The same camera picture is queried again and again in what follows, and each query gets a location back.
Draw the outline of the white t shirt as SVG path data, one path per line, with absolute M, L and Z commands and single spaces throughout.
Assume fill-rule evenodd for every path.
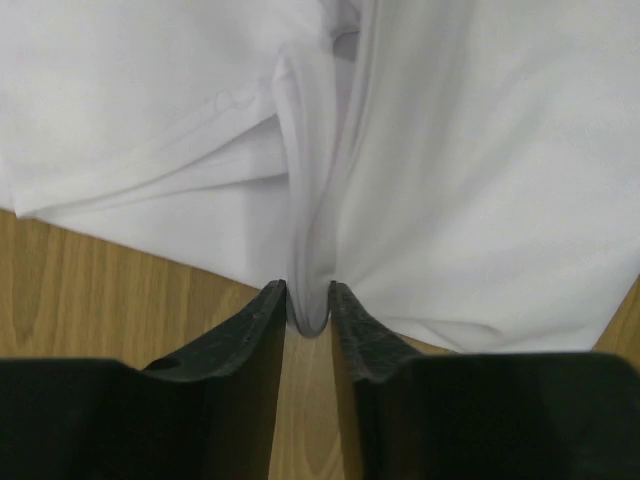
M 458 352 L 639 273 L 635 1 L 5 1 L 1 204 Z

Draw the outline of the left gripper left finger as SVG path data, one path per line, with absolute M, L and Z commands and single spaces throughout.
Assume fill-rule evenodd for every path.
M 111 359 L 1 363 L 5 479 L 265 479 L 286 285 L 135 369 Z

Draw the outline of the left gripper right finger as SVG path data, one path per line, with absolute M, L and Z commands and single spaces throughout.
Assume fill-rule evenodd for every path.
M 599 353 L 427 355 L 328 304 L 350 479 L 635 479 L 639 375 Z

